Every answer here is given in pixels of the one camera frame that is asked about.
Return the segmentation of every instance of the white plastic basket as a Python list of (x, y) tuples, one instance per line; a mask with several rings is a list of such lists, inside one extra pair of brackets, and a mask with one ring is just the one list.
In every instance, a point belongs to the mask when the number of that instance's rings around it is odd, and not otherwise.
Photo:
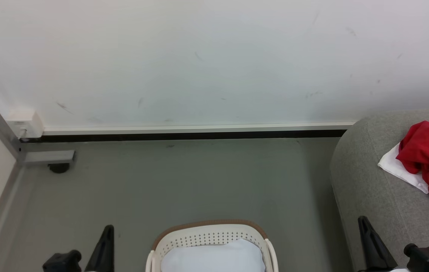
[(221, 245), (238, 239), (258, 246), (265, 272), (278, 272), (275, 249), (268, 236), (260, 226), (247, 220), (212, 220), (171, 227), (154, 242), (147, 257), (146, 272), (161, 272), (161, 260), (175, 247)]

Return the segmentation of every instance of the black mechanical part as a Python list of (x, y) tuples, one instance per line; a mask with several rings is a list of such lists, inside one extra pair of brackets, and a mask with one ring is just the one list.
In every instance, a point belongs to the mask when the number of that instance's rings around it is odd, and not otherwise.
[(55, 253), (42, 266), (43, 272), (81, 272), (79, 261), (82, 255), (78, 250), (68, 253)]
[(67, 172), (67, 170), (70, 169), (70, 164), (69, 163), (65, 163), (65, 164), (50, 164), (48, 165), (48, 167), (50, 167), (50, 171), (54, 172), (56, 174), (62, 174)]
[(99, 242), (85, 267), (85, 272), (114, 272), (114, 226), (104, 228)]
[(409, 257), (407, 269), (411, 272), (429, 272), (429, 247), (417, 247), (410, 243), (404, 248)]
[(366, 271), (390, 271), (398, 265), (365, 216), (358, 218)]

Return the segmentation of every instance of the brown basket rim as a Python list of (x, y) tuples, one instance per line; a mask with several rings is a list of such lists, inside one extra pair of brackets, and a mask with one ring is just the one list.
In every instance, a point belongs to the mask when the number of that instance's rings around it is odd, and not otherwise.
[(200, 222), (194, 222), (194, 223), (188, 223), (188, 224), (180, 224), (174, 227), (170, 227), (169, 229), (166, 229), (156, 238), (151, 250), (156, 250), (157, 245), (159, 244), (161, 239), (163, 239), (164, 236), (170, 234), (173, 231), (177, 231), (181, 229), (190, 229), (191, 227), (209, 226), (213, 224), (245, 224), (247, 226), (252, 227), (253, 229), (256, 229), (256, 231), (258, 231), (261, 234), (263, 239), (268, 238), (267, 234), (260, 226), (258, 226), (257, 224), (249, 220), (243, 220), (243, 219), (206, 220), (206, 221), (200, 221)]

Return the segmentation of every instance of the black rubber foot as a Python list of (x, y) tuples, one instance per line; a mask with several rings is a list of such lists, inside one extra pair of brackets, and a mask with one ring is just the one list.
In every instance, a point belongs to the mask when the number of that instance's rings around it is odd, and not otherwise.
[(48, 165), (48, 167), (50, 167), (51, 172), (62, 174), (67, 172), (67, 170), (70, 168), (70, 164), (51, 164)]

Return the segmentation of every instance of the white electrical box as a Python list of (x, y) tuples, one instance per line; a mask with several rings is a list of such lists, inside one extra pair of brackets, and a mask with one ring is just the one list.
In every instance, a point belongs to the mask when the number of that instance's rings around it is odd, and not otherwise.
[(43, 123), (34, 110), (15, 110), (6, 123), (18, 138), (40, 138)]

